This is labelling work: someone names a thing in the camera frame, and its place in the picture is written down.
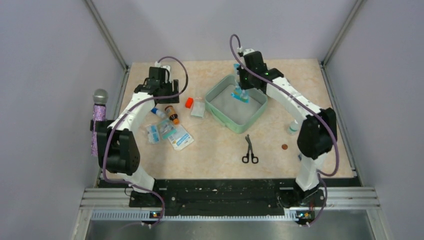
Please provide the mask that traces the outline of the white gauze packet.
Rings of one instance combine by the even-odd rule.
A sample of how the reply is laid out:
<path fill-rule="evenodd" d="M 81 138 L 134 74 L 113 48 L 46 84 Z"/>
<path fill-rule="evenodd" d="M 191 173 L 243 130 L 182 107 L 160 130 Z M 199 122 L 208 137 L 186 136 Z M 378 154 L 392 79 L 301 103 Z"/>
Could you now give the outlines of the white gauze packet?
<path fill-rule="evenodd" d="M 206 111 L 206 105 L 204 101 L 196 100 L 193 102 L 190 115 L 192 117 L 204 118 Z"/>

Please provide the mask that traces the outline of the blue cotton swab packet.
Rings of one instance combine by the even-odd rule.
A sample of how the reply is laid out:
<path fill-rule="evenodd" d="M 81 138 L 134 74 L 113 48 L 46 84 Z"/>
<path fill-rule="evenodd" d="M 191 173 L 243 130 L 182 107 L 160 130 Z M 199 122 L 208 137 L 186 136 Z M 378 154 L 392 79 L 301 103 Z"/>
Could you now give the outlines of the blue cotton swab packet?
<path fill-rule="evenodd" d="M 231 96 L 243 103 L 249 102 L 249 94 L 246 90 L 242 89 L 239 85 L 236 85 L 234 87 L 233 92 L 231 93 Z"/>

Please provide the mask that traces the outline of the white bottle green label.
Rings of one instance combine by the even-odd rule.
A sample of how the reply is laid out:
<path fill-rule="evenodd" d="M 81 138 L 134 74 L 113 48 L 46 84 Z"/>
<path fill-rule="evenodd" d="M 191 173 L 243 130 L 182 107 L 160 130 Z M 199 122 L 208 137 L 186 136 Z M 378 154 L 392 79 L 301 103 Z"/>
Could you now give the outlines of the white bottle green label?
<path fill-rule="evenodd" d="M 300 128 L 300 124 L 298 123 L 298 121 L 293 120 L 287 128 L 287 132 L 289 135 L 294 135 L 299 131 L 299 128 Z"/>

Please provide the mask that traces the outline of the blue small clear packet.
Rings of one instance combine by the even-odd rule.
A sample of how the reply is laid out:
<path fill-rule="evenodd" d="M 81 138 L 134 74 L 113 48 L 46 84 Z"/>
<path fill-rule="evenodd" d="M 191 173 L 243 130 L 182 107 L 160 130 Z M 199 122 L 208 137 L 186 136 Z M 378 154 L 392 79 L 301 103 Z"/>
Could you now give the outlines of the blue small clear packet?
<path fill-rule="evenodd" d="M 145 129 L 149 143 L 157 144 L 161 141 L 161 136 L 159 134 L 157 125 L 151 124 L 148 125 Z"/>

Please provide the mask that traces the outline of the mint green medicine case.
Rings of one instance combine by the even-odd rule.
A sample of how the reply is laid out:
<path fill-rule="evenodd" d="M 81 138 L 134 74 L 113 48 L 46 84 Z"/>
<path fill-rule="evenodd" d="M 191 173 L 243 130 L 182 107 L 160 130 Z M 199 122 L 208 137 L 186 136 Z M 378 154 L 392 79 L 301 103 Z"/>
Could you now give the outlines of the mint green medicine case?
<path fill-rule="evenodd" d="M 234 98 L 236 76 L 230 74 L 219 81 L 204 97 L 205 109 L 222 126 L 236 134 L 247 131 L 264 113 L 268 97 L 255 88 L 246 91 L 248 102 Z"/>

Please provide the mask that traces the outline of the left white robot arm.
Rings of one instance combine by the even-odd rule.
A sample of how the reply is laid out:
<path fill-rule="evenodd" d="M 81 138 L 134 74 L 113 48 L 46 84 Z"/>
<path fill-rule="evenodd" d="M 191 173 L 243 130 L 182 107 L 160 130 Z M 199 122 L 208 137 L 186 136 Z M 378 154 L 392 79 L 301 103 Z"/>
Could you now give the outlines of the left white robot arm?
<path fill-rule="evenodd" d="M 148 77 L 133 91 L 131 100 L 115 120 L 96 123 L 98 165 L 104 172 L 117 174 L 149 207 L 160 202 L 155 179 L 140 165 L 141 154 L 135 135 L 145 117 L 158 103 L 178 103 L 179 81 L 171 80 L 171 67 L 151 66 Z"/>

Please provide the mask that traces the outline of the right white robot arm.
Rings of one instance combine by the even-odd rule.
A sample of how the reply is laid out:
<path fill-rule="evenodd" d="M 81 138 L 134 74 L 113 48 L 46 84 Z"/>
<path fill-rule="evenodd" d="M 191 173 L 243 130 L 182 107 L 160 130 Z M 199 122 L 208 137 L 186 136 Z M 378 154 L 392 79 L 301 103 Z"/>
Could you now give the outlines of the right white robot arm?
<path fill-rule="evenodd" d="M 307 206 L 314 198 L 312 189 L 320 182 L 318 171 L 337 144 L 336 113 L 331 107 L 324 109 L 312 103 L 281 71 L 268 68 L 260 51 L 238 48 L 237 54 L 242 58 L 238 68 L 240 87 L 262 91 L 280 103 L 297 123 L 301 168 L 295 179 L 299 189 L 293 192 L 293 200 L 299 206 Z"/>

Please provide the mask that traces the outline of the blue white bagged packet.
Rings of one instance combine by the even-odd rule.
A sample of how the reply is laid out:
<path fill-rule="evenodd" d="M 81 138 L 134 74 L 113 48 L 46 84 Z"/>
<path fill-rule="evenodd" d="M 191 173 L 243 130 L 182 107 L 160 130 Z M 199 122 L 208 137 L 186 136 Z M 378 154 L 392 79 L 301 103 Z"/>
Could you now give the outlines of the blue white bagged packet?
<path fill-rule="evenodd" d="M 194 142 L 194 138 L 182 125 L 177 126 L 175 132 L 167 139 L 171 143 L 172 148 L 176 151 L 181 151 Z"/>

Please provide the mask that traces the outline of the small blue capped bottle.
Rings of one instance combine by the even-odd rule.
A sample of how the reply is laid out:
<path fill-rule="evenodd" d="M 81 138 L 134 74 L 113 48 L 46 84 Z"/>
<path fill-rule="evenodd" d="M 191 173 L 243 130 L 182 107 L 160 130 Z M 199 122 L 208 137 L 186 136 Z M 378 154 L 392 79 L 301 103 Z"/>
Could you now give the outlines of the small blue capped bottle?
<path fill-rule="evenodd" d="M 160 117 L 161 119 L 167 119 L 168 118 L 168 116 L 165 112 L 161 111 L 160 109 L 158 109 L 156 107 L 152 108 L 151 112 L 153 114 L 155 114 L 156 116 Z"/>

